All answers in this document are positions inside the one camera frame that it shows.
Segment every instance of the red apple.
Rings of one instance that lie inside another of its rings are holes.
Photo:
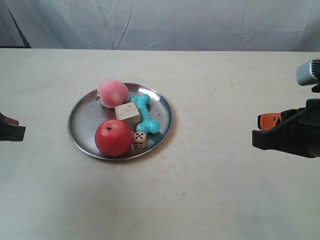
[[[103,122],[96,130],[95,145],[107,157],[116,158],[129,151],[132,134],[121,120],[112,119]]]

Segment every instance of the plate rim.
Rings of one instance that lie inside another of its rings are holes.
[[[144,151],[144,152],[141,152],[137,155],[134,155],[134,156],[127,156],[127,157],[117,157],[117,158],[110,158],[110,157],[103,157],[103,156],[97,156],[97,155],[94,155],[86,150],[84,150],[82,147],[80,147],[77,142],[75,141],[72,133],[71,133],[71,129],[70,129],[70,121],[71,121],[71,117],[74,113],[74,110],[75,108],[78,106],[78,104],[89,94],[93,93],[93,92],[96,92],[98,89],[95,88],[94,90],[92,91],[89,91],[87,94],[85,94],[83,97],[81,97],[77,102],[76,104],[73,106],[73,108],[71,109],[71,112],[69,114],[69,117],[68,117],[68,121],[67,121],[67,128],[68,128],[68,133],[69,133],[69,137],[71,138],[72,142],[75,144],[75,146],[80,149],[83,153],[93,157],[93,158],[96,158],[96,159],[100,159],[100,160],[104,160],[104,161],[112,161],[112,162],[118,162],[118,161],[126,161],[126,160],[131,160],[131,159],[136,159],[136,158],[139,158],[143,155],[146,155],[148,153],[150,153],[151,151],[155,150],[156,148],[158,148],[163,142],[164,140],[167,138],[167,136],[169,135],[169,133],[171,132],[172,130],[172,126],[174,124],[174,113],[173,113],[173,110],[172,110],[172,107],[169,103],[169,101],[160,93],[158,92],[157,90],[149,87],[149,86],[146,86],[146,85],[143,85],[143,84],[139,84],[139,83],[133,83],[133,82],[124,82],[125,85],[137,85],[139,87],[144,87],[144,88],[147,88],[155,93],[157,93],[159,96],[161,96],[165,102],[168,104],[169,106],[169,109],[170,109],[170,113],[171,113],[171,123],[169,125],[169,128],[168,128],[168,131],[166,132],[166,134],[163,136],[163,138],[161,139],[161,141],[158,142],[157,145],[153,146],[152,148],[148,149],[147,151]]]

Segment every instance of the orange part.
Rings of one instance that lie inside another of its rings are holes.
[[[274,128],[277,123],[281,123],[281,113],[266,113],[260,117],[260,127],[262,131]]]

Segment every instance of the dog chew toy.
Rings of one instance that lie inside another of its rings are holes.
[[[136,126],[135,130],[145,134],[157,134],[160,131],[160,124],[151,119],[147,109],[147,104],[151,101],[150,96],[143,93],[140,96],[130,97],[129,101],[136,104],[141,116],[141,123]]]

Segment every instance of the white backdrop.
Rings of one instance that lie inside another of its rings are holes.
[[[5,2],[33,48],[320,50],[320,0]]]

